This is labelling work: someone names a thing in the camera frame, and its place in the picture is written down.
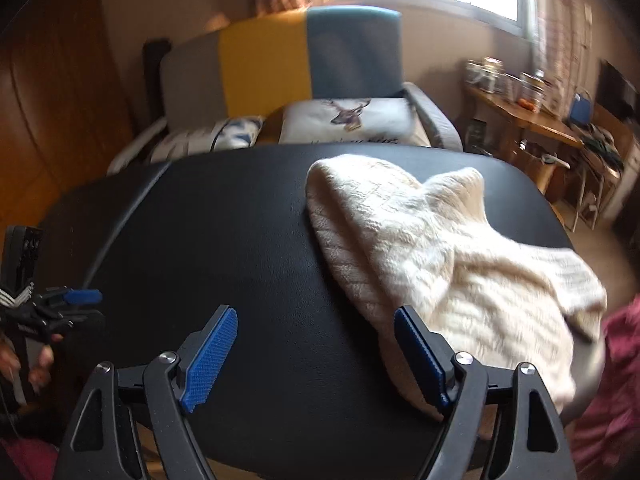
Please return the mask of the person's left hand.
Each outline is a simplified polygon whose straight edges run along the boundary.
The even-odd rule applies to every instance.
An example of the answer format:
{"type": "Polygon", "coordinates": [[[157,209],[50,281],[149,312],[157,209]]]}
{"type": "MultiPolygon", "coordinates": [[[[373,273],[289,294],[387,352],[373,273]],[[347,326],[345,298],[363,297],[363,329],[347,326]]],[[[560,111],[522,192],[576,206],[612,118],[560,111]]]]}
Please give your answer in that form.
{"type": "MultiPolygon", "coordinates": [[[[51,368],[54,363],[52,346],[63,340],[60,334],[53,334],[48,344],[40,348],[37,359],[28,363],[28,382],[35,393],[40,392],[51,380],[51,368]]],[[[15,349],[5,334],[1,334],[0,349],[1,376],[9,382],[15,382],[20,374],[22,364],[15,353],[15,349]]]]}

